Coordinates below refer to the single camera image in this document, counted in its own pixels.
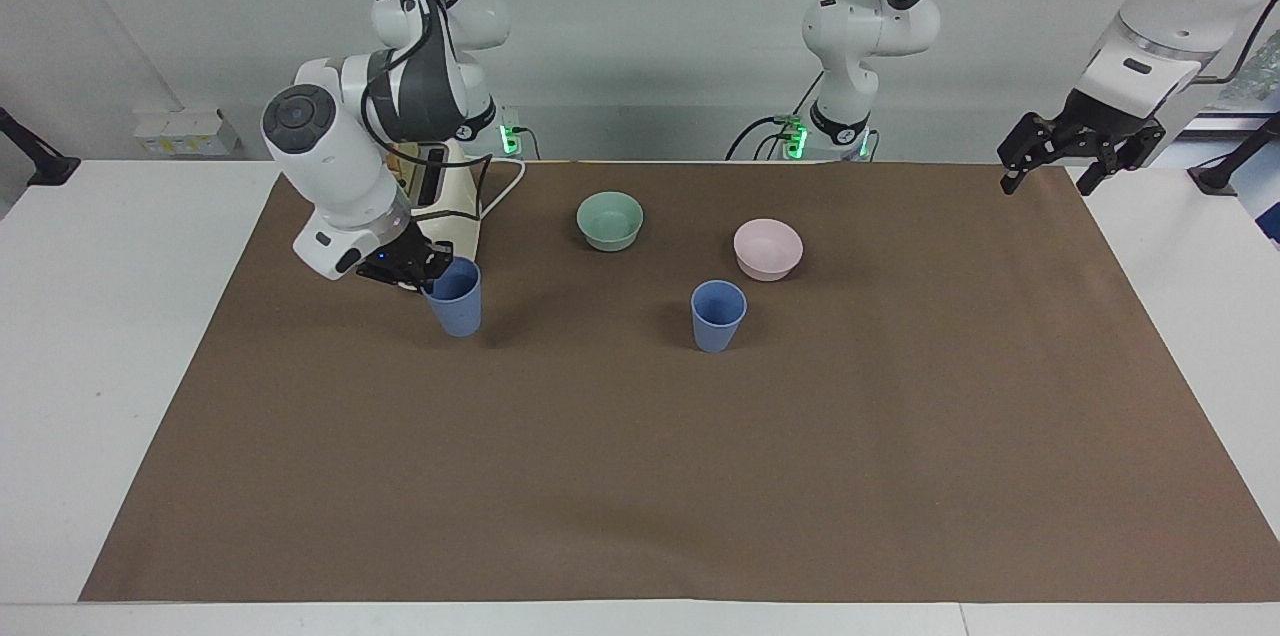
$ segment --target blue cup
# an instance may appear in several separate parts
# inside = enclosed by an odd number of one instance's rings
[[[480,330],[480,267],[471,258],[454,257],[426,299],[445,334],[471,337]]]
[[[746,316],[746,296],[730,282],[705,282],[694,289],[694,340],[707,353],[728,348]]]

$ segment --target brown table mat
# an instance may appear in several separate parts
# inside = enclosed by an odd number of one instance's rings
[[[535,164],[485,223],[471,340],[307,271],[280,182],[82,599],[1280,600],[1070,180],[998,177]],[[599,189],[644,203],[628,252],[577,235]],[[790,280],[735,266],[762,216],[806,239]],[[750,314],[701,354],[717,276]]]

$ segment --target white tabletop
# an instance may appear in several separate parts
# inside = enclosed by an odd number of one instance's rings
[[[1280,605],[70,605],[275,175],[91,161],[0,221],[0,633],[1276,633]],[[1088,206],[1280,534],[1280,253],[1183,171]]]

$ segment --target white cable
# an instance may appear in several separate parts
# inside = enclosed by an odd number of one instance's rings
[[[503,198],[507,198],[507,195],[511,193],[511,191],[516,189],[516,186],[520,186],[520,182],[525,179],[525,171],[529,170],[529,165],[526,165],[525,161],[521,161],[521,159],[517,157],[494,157],[493,163],[515,163],[515,165],[520,166],[520,174],[517,174],[516,178],[512,179],[509,184],[507,184],[507,188],[498,195],[498,198],[493,200],[493,203],[489,203],[489,206],[484,207],[484,211],[480,212],[481,221],[484,221],[485,216],[489,216],[489,212],[492,212],[493,209],[498,207],[498,203],[502,203]]]

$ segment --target pink bowl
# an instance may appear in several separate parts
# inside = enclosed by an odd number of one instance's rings
[[[777,282],[787,276],[804,257],[804,241],[795,229],[773,218],[746,221],[733,235],[737,264],[756,282]]]

